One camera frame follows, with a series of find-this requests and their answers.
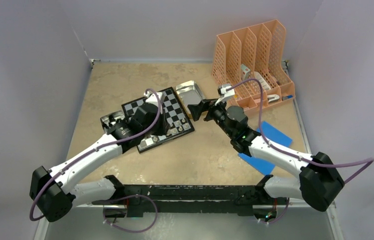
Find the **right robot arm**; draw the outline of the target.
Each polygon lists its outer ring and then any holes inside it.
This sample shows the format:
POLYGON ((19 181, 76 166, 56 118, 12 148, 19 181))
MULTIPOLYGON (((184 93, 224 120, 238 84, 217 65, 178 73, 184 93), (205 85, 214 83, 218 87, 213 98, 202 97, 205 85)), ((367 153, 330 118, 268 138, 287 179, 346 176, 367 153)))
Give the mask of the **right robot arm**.
POLYGON ((214 121, 238 153, 266 160, 293 176, 266 177, 255 191, 259 202, 266 204, 274 198, 302 199, 315 210, 324 212, 343 189, 345 182, 328 155, 295 151, 266 138, 263 131, 249 127, 243 108, 226 107, 216 99, 205 99, 188 105, 188 109, 194 121, 206 112, 204 120, 214 121))

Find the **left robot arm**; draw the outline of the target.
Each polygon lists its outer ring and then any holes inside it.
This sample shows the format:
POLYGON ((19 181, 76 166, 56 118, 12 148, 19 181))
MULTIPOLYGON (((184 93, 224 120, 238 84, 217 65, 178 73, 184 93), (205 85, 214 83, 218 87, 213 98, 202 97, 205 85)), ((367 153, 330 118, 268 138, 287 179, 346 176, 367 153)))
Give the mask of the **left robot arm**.
POLYGON ((112 177, 105 177, 92 186, 80 181, 137 146, 145 136, 165 135, 168 129, 161 101, 147 101, 131 116, 122 110, 104 115, 100 122, 104 133, 91 146, 57 166, 50 169, 40 166, 33 171, 29 191, 33 201, 29 212, 31 221, 46 218, 55 222, 73 207, 88 203, 88 195, 93 195, 95 200, 119 204, 124 191, 114 185, 112 177))

